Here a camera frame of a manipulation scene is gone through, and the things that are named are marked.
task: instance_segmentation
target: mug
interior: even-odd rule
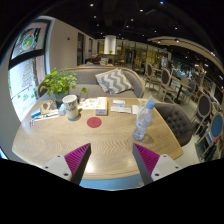
[[[74,121],[79,116],[78,102],[76,95],[68,95],[62,99],[67,117],[70,121]]]

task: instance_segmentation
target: sofa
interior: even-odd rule
[[[119,68],[122,69],[123,74],[131,83],[133,89],[127,90],[118,94],[110,94],[105,93],[101,86],[98,84],[96,76],[97,74],[104,73],[110,70],[113,70],[117,67],[107,67],[107,66],[86,66],[86,67],[76,67],[73,69],[64,70],[64,73],[71,74],[73,71],[76,73],[76,88],[70,89],[70,95],[78,95],[80,98],[96,98],[96,97],[112,97],[112,98],[142,98],[145,92],[145,85],[143,81],[139,78],[137,73],[128,68]],[[82,93],[82,88],[85,87],[87,89],[87,93]],[[48,100],[55,99],[54,94],[51,94],[49,97],[46,94],[42,95],[38,101],[40,100]]]

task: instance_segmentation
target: chevron pillow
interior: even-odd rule
[[[101,86],[101,88],[103,89],[103,91],[105,93],[108,93],[109,91],[108,91],[108,88],[103,84],[103,81],[102,81],[101,77],[104,76],[104,75],[108,75],[110,73],[113,73],[113,72],[117,72],[117,71],[118,71],[118,68],[113,69],[113,70],[108,71],[108,72],[104,72],[104,73],[100,73],[98,75],[95,75],[99,85]]]
[[[108,88],[110,94],[120,93],[132,89],[131,83],[127,80],[121,70],[101,77],[103,84]]]

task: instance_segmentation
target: white wall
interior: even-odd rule
[[[97,40],[86,35],[82,31],[72,27],[58,19],[55,19],[52,28],[50,46],[49,46],[49,63],[50,69],[63,69],[64,67],[77,66],[77,39],[78,33],[84,35],[84,63],[88,58],[89,38],[93,40],[93,53],[97,51]]]

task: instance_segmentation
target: red coaster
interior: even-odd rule
[[[87,124],[91,128],[97,128],[102,124],[102,121],[98,117],[91,117],[88,119]]]

